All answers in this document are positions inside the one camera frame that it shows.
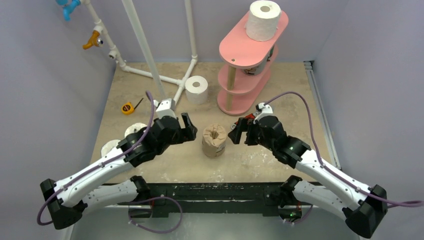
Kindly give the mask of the brown paper roll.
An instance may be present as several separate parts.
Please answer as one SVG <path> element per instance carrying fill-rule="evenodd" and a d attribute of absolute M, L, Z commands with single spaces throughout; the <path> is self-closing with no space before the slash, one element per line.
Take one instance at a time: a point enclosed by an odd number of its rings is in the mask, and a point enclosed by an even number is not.
<path fill-rule="evenodd" d="M 210 124 L 202 132 L 202 151 L 209 158 L 221 156 L 226 149 L 227 132 L 220 124 Z"/>

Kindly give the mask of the green paper roll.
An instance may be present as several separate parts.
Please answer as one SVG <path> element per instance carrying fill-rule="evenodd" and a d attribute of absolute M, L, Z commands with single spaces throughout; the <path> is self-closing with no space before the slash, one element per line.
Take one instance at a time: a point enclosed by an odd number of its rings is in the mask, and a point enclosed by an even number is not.
<path fill-rule="evenodd" d="M 274 59 L 274 52 L 275 52 L 275 45 L 272 46 L 272 48 L 268 52 L 268 57 L 266 59 L 266 62 L 271 62 Z"/>

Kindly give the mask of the white paper towel roll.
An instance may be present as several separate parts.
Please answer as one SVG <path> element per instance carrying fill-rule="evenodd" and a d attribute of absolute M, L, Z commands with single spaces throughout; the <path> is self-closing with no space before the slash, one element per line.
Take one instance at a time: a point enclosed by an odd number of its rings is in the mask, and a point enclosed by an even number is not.
<path fill-rule="evenodd" d="M 271 0 L 256 0 L 251 3 L 245 24 L 247 36 L 265 42 L 274 37 L 281 16 L 280 6 Z"/>

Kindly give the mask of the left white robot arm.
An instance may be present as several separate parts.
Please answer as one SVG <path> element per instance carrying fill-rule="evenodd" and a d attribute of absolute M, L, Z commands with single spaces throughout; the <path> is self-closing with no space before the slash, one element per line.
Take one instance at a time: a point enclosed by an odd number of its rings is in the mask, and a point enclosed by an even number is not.
<path fill-rule="evenodd" d="M 198 129 L 189 114 L 179 119 L 172 116 L 156 118 L 152 126 L 145 126 L 128 134 L 103 158 L 80 172 L 61 180 L 45 179 L 40 183 L 44 197 L 43 208 L 47 208 L 55 229 L 65 229 L 79 221 L 90 204 L 83 199 L 113 177 L 135 168 L 161 155 L 169 146 L 191 142 L 196 139 Z"/>

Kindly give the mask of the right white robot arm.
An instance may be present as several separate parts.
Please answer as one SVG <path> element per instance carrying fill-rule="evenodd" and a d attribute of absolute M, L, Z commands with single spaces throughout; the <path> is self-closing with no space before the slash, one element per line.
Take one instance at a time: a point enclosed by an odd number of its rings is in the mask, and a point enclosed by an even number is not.
<path fill-rule="evenodd" d="M 304 180 L 281 189 L 280 196 L 288 204 L 307 202 L 340 217 L 357 235 L 370 239 L 388 212 L 387 191 L 376 184 L 368 186 L 349 177 L 321 157 L 304 141 L 286 133 L 276 116 L 260 120 L 240 118 L 228 133 L 239 144 L 246 133 L 245 144 L 260 145 L 272 152 L 282 164 L 317 180 L 325 189 L 314 190 Z"/>

